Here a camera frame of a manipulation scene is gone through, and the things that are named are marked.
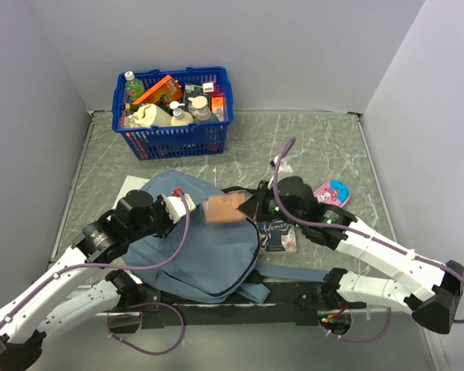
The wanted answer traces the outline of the blue student backpack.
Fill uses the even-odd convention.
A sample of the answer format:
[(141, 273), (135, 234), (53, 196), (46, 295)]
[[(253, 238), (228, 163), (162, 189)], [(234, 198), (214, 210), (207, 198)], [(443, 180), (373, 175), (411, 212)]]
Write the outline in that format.
[(260, 240), (249, 220), (232, 224), (209, 224), (202, 207), (183, 220), (169, 235), (145, 237), (132, 243), (123, 261), (149, 286), (194, 301), (227, 298), (238, 288), (256, 300), (266, 299), (265, 285), (248, 282), (255, 273), (321, 282), (326, 271), (258, 263)]

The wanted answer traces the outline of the brown leather wallet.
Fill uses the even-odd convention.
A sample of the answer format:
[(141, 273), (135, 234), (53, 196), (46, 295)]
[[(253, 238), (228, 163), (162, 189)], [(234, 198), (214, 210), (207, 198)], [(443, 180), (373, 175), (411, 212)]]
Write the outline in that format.
[(238, 223), (246, 220), (246, 215), (238, 207), (246, 201), (242, 193), (211, 196), (203, 205), (208, 223)]

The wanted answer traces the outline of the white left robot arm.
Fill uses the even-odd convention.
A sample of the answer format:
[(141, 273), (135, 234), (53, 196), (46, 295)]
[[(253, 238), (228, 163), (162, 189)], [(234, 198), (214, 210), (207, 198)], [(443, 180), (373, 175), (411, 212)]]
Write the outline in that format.
[(180, 220), (189, 225), (195, 208), (181, 189), (157, 199), (132, 190), (86, 225), (45, 274), (0, 308), (0, 369), (27, 370), (44, 342), (101, 312), (137, 307), (137, 267), (114, 260), (143, 237), (166, 237)]

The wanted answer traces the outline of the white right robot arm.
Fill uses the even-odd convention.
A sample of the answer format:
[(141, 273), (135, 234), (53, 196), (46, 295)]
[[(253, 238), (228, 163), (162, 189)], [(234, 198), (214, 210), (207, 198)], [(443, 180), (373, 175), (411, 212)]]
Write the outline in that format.
[(362, 219), (322, 203), (298, 176), (276, 187), (263, 181), (239, 211), (254, 220), (284, 220), (313, 243), (355, 257), (384, 274), (363, 274), (333, 268), (322, 285), (322, 299), (331, 308), (345, 302), (377, 305), (409, 314), (422, 327), (448, 334), (463, 293), (464, 267), (449, 260), (430, 260), (376, 232)]

